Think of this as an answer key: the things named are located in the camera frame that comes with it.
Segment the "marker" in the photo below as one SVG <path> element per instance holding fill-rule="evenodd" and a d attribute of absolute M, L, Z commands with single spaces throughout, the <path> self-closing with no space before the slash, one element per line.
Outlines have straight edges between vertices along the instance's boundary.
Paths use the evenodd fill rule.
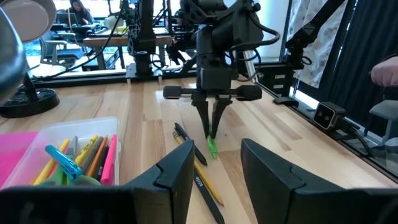
<path fill-rule="evenodd" d="M 209 210 L 210 210 L 211 214 L 213 215 L 214 219 L 216 220 L 217 224 L 225 224 L 223 215 L 221 214 L 216 203 L 214 202 L 213 198 L 209 194 L 209 191 L 207 191 L 207 188 L 204 185 L 204 181 L 200 178 L 196 169 L 193 171 L 193 181 L 199 188 L 201 196 L 203 197 L 203 199 L 205 199 L 205 202 L 206 202 L 207 206 L 209 207 Z"/>
<path fill-rule="evenodd" d="M 217 147 L 216 143 L 214 142 L 214 139 L 211 138 L 211 136 L 207 136 L 207 145 L 210 149 L 211 156 L 213 156 L 213 159 L 217 159 Z"/>
<path fill-rule="evenodd" d="M 104 140 L 104 138 L 99 137 L 93 144 L 93 147 L 91 148 L 91 150 L 89 151 L 89 153 L 87 155 L 86 161 L 83 163 L 83 166 L 81 167 L 83 174 L 86 174 L 88 171 L 88 168 L 90 168 L 90 165 L 94 160 L 95 154 L 97 154 L 98 150 L 100 149 L 100 146 L 101 146 L 103 140 Z"/>
<path fill-rule="evenodd" d="M 177 141 L 178 144 L 182 144 L 182 137 L 179 136 L 175 131 L 173 132 L 174 139 Z M 195 165 L 195 170 L 198 172 L 200 178 L 203 180 L 203 183 L 205 183 L 207 189 L 210 191 L 214 199 L 222 206 L 224 206 L 223 199 L 221 196 L 218 194 L 216 189 L 213 187 L 213 185 L 210 183 L 208 178 L 206 177 L 204 171 L 200 168 L 199 164 L 196 161 L 193 161 Z"/>
<path fill-rule="evenodd" d="M 116 157 L 116 144 L 118 141 L 117 135 L 112 136 L 111 144 L 109 145 L 108 155 L 105 159 L 105 165 L 101 176 L 102 185 L 111 185 L 114 176 L 114 159 Z"/>
<path fill-rule="evenodd" d="M 181 127 L 181 125 L 179 125 L 178 123 L 174 123 L 174 129 L 176 130 L 176 132 L 182 136 L 182 138 L 184 139 L 184 141 L 189 140 L 189 136 L 188 134 L 184 131 L 184 129 Z M 203 154 L 199 151 L 199 149 L 197 148 L 197 146 L 194 146 L 194 150 L 195 150 L 195 156 L 198 158 L 198 160 L 200 161 L 200 163 L 202 163 L 203 165 L 207 166 L 207 161 L 206 158 L 203 156 Z"/>
<path fill-rule="evenodd" d="M 95 134 L 90 141 L 88 142 L 88 144 L 85 146 L 85 148 L 82 150 L 82 152 L 80 153 L 79 156 L 76 157 L 75 162 L 78 166 L 81 166 L 81 164 L 83 163 L 83 159 L 86 157 L 86 155 L 88 154 L 88 152 L 90 151 L 90 149 L 93 147 L 93 144 L 95 143 L 95 141 L 98 139 L 98 135 Z"/>

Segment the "yellow pencil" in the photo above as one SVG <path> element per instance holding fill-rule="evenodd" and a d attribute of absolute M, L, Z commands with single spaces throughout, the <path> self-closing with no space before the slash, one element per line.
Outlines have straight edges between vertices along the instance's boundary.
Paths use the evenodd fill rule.
<path fill-rule="evenodd" d="M 88 142 L 88 144 L 85 146 L 85 148 L 82 150 L 82 152 L 79 154 L 79 156 L 76 157 L 75 162 L 78 166 L 80 166 L 83 163 L 83 160 L 85 159 L 85 157 L 87 156 L 88 152 L 90 151 L 90 149 L 93 147 L 94 142 L 98 139 L 98 135 L 95 134 L 90 141 Z"/>
<path fill-rule="evenodd" d="M 177 132 L 173 132 L 173 136 L 175 141 L 177 141 L 178 144 L 182 144 L 182 137 L 177 133 Z M 195 170 L 197 171 L 197 173 L 199 174 L 200 178 L 203 180 L 203 182 L 205 183 L 207 189 L 210 191 L 210 193 L 212 194 L 212 196 L 214 197 L 214 199 L 222 206 L 224 206 L 224 202 L 223 199 L 221 199 L 221 196 L 217 193 L 216 189 L 213 187 L 213 185 L 210 183 L 210 181 L 208 180 L 207 176 L 205 176 L 204 171 L 200 168 L 199 164 L 194 161 L 194 166 L 195 166 Z"/>
<path fill-rule="evenodd" d="M 64 151 L 66 147 L 69 145 L 69 139 L 65 139 L 60 147 L 60 151 Z M 51 159 L 44 167 L 44 169 L 41 171 L 41 173 L 37 176 L 36 180 L 33 182 L 33 185 L 39 185 L 43 181 L 45 181 L 48 177 L 49 174 L 51 173 L 52 169 L 56 165 L 57 162 L 55 162 L 54 159 Z"/>

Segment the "desk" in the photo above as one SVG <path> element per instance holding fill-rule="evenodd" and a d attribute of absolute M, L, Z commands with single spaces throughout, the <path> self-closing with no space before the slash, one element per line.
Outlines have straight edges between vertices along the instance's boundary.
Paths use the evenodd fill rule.
<path fill-rule="evenodd" d="M 154 28 L 155 34 L 163 34 L 166 32 L 166 30 L 162 28 Z M 101 34 L 109 35 L 111 33 L 110 30 L 106 30 L 102 32 Z M 105 44 L 106 40 L 108 39 L 108 36 L 106 37 L 87 37 L 83 40 L 83 43 L 87 47 L 92 47 L 94 48 L 95 52 L 99 52 L 102 48 L 102 46 Z M 157 36 L 156 37 L 156 46 L 164 46 L 168 45 L 172 42 L 172 37 L 170 35 L 162 35 L 162 36 Z M 122 68 L 126 68 L 124 64 L 124 59 L 123 59 L 123 52 L 122 52 L 122 47 L 128 46 L 129 45 L 129 39 L 127 35 L 119 36 L 119 37 L 112 37 L 111 40 L 108 43 L 108 47 L 118 47 L 118 51 L 120 54 L 120 61 Z M 165 52 L 163 47 L 159 47 L 159 58 L 165 62 L 164 60 L 165 57 Z M 104 63 L 104 56 L 101 54 L 98 58 L 98 68 L 100 70 L 105 69 L 105 63 Z"/>
<path fill-rule="evenodd" d="M 164 85 L 194 87 L 195 79 L 164 80 Z M 257 223 L 240 160 L 240 139 L 251 138 L 283 158 L 342 187 L 396 187 L 381 173 L 334 142 L 285 106 L 261 100 L 234 100 L 224 112 L 216 142 L 219 159 L 211 159 L 201 121 L 189 99 L 165 100 L 157 82 L 81 86 L 58 89 L 60 104 L 44 114 L 22 119 L 0 118 L 0 133 L 33 131 L 62 121 L 117 116 L 123 145 L 120 181 L 137 177 L 177 147 L 174 122 L 187 133 L 208 160 L 203 168 L 219 190 L 225 223 Z M 193 185 L 189 224 L 215 223 L 196 185 Z"/>

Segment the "green marker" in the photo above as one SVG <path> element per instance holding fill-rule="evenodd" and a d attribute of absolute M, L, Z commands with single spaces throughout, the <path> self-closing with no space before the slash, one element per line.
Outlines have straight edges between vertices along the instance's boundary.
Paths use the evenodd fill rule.
<path fill-rule="evenodd" d="M 217 159 L 217 147 L 216 143 L 214 142 L 214 139 L 211 138 L 211 136 L 207 136 L 207 145 L 210 149 L 211 155 L 213 156 L 213 159 Z"/>

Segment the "orange pencil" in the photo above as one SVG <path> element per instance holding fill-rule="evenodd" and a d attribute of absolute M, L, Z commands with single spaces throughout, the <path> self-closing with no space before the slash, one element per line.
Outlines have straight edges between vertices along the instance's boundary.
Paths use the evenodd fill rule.
<path fill-rule="evenodd" d="M 104 140 L 102 140 L 102 143 L 99 146 L 98 152 L 95 155 L 95 158 L 94 158 L 93 162 L 91 163 L 90 168 L 88 169 L 88 171 L 86 173 L 86 176 L 94 177 L 95 168 L 98 166 L 98 161 L 100 160 L 100 157 L 101 157 L 100 155 L 103 153 L 105 145 L 106 145 L 107 142 L 108 142 L 108 136 L 106 136 L 104 138 Z"/>

